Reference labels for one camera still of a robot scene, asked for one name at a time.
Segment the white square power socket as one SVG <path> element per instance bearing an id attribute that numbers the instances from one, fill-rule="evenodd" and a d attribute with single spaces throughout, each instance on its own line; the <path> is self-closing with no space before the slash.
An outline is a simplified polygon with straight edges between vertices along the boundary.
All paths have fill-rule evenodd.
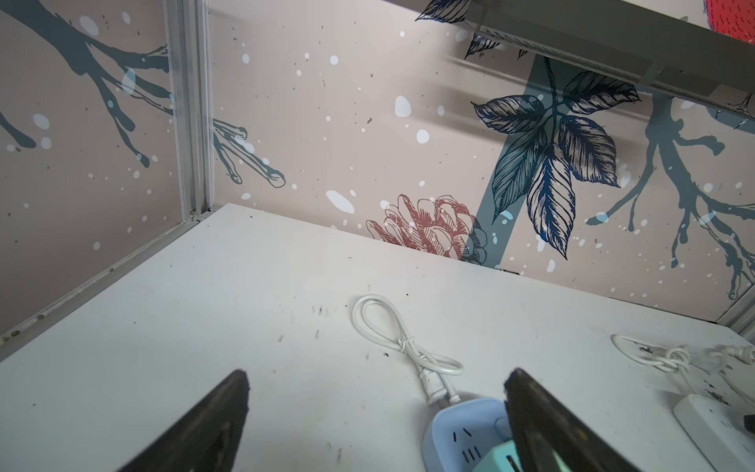
<path id="1" fill-rule="evenodd" d="M 717 471 L 754 471 L 754 433 L 743 410 L 699 395 L 684 397 L 674 416 Z"/>

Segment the blue square power socket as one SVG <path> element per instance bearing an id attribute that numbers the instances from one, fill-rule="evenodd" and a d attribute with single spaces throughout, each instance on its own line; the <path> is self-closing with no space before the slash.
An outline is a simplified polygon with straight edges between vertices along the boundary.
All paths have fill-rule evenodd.
<path id="1" fill-rule="evenodd" d="M 428 426 L 422 454 L 427 471 L 472 471 L 512 439 L 505 403 L 484 397 L 442 409 Z"/>

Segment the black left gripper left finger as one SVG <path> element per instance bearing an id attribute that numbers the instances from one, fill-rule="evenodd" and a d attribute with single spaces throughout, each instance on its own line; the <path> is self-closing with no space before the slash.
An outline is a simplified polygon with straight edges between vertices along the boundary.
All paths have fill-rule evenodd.
<path id="1" fill-rule="evenodd" d="M 249 411 L 247 374 L 235 370 L 123 471 L 230 471 Z"/>

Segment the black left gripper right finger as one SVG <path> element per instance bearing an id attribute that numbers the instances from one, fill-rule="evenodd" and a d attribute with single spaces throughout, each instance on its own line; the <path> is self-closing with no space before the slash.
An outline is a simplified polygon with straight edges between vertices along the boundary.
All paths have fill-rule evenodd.
<path id="1" fill-rule="evenodd" d="M 521 471 L 637 469 L 526 371 L 512 371 L 505 382 L 505 394 Z"/>

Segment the green charger plug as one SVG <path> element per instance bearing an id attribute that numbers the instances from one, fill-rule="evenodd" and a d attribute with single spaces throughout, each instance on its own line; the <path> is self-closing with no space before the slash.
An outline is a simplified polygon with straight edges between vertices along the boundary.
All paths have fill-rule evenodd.
<path id="1" fill-rule="evenodd" d="M 474 472 L 521 472 L 515 443 L 503 442 L 492 448 L 475 466 Z"/>

